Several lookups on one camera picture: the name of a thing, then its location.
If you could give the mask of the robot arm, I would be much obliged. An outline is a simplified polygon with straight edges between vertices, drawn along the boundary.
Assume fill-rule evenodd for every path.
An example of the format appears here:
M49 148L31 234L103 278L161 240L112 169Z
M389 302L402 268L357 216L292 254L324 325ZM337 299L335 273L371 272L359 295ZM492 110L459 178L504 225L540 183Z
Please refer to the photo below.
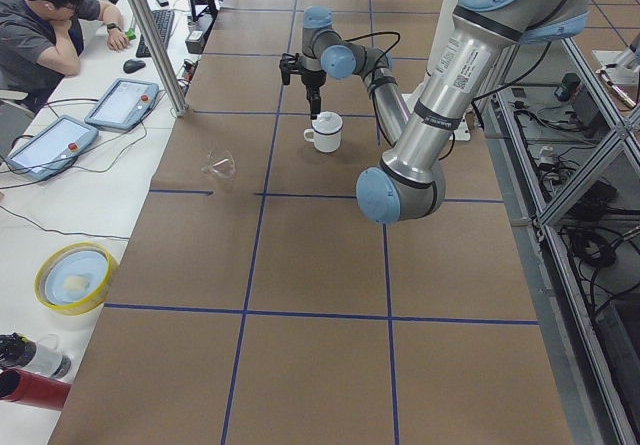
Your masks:
M294 57L294 64L306 88L313 119L321 111L320 89L328 77L342 80L357 76L373 104L381 134L389 144L396 144L410 111L392 74L387 52L344 39L333 28L332 11L312 6L304 11L302 48Z
M453 29L416 103L408 107L390 72L365 83L392 144L356 183L361 212L380 224L427 216L446 184L439 155L502 51L579 34L588 0L457 0Z

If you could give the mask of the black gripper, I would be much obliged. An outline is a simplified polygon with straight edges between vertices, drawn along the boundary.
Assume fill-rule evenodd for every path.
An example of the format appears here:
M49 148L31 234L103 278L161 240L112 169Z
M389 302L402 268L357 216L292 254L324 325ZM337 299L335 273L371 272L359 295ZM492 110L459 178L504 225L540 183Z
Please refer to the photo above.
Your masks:
M326 82L326 72L320 70L310 70L305 67L301 69L301 81L306 87L306 99L309 104L309 116L316 119L321 113L320 89Z

